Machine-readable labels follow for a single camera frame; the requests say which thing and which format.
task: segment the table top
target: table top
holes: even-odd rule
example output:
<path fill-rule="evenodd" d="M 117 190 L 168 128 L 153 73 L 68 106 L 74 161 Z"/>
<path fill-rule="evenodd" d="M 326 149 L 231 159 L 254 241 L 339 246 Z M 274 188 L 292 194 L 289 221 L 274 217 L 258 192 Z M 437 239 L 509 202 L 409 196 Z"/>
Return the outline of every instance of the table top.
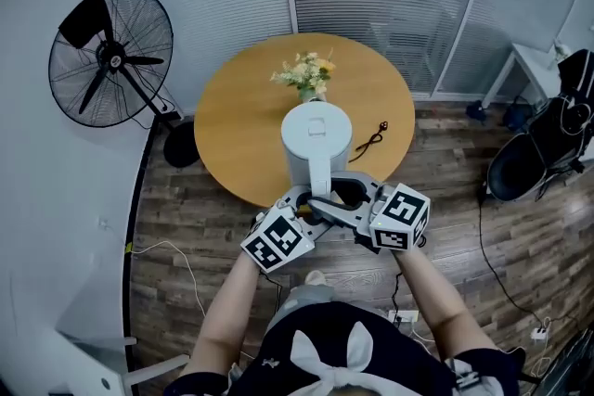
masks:
<path fill-rule="evenodd" d="M 528 75 L 530 81 L 538 87 L 544 97 L 555 97 L 561 91 L 559 68 L 553 65 L 554 54 L 530 48 L 529 46 L 512 44 L 516 59 Z"/>
<path fill-rule="evenodd" d="M 383 181 L 408 151 L 415 109 L 398 70 L 376 51 L 347 38 L 325 33 L 296 33 L 269 38 L 238 53 L 204 89 L 194 119 L 200 157 L 213 177 L 234 195 L 270 207 L 291 188 L 280 138 L 285 115 L 301 104 L 294 87 L 270 82 L 282 62 L 295 55 L 332 51 L 336 70 L 327 100 L 344 110 L 353 124 L 355 148 L 388 121 L 383 140 L 371 146 L 348 170 Z"/>

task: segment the white shoe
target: white shoe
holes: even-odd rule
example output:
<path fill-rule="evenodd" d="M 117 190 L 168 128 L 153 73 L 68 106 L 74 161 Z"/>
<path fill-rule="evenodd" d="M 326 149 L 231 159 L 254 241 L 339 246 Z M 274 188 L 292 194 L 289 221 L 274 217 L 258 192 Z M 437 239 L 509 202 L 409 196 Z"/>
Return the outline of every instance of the white shoe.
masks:
<path fill-rule="evenodd" d="M 317 269 L 305 277 L 305 284 L 309 286 L 327 286 L 326 276 Z"/>

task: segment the black and white marker cube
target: black and white marker cube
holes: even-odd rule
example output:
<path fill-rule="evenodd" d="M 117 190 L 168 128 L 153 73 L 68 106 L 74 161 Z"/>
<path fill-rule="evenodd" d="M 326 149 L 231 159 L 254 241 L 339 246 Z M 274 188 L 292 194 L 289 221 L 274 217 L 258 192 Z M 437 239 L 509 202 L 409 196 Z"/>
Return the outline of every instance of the black and white marker cube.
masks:
<path fill-rule="evenodd" d="M 399 184 L 369 225 L 373 246 L 412 249 L 427 226 L 430 205 L 427 197 Z"/>
<path fill-rule="evenodd" d="M 265 273 L 270 273 L 314 248 L 314 243 L 294 224 L 293 209 L 275 205 L 264 217 L 258 216 L 241 247 Z"/>

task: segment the fan base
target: fan base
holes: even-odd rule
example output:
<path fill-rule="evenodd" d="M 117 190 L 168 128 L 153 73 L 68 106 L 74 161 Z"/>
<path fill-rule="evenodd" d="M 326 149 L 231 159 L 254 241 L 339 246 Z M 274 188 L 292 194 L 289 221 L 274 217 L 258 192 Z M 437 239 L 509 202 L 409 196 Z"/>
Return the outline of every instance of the fan base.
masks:
<path fill-rule="evenodd" d="M 183 169 L 200 158 L 194 140 L 193 122 L 184 122 L 169 133 L 165 139 L 163 155 L 167 163 L 176 169 Z"/>

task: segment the small vase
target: small vase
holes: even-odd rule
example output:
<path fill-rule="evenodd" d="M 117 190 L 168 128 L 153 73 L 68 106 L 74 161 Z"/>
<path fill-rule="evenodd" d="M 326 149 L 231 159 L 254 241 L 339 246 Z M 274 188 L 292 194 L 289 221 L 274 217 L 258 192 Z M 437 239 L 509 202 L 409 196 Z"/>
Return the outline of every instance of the small vase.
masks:
<path fill-rule="evenodd" d="M 299 91 L 299 98 L 303 103 L 309 103 L 312 101 L 323 101 L 326 102 L 326 94 L 317 94 L 315 89 L 302 89 Z"/>

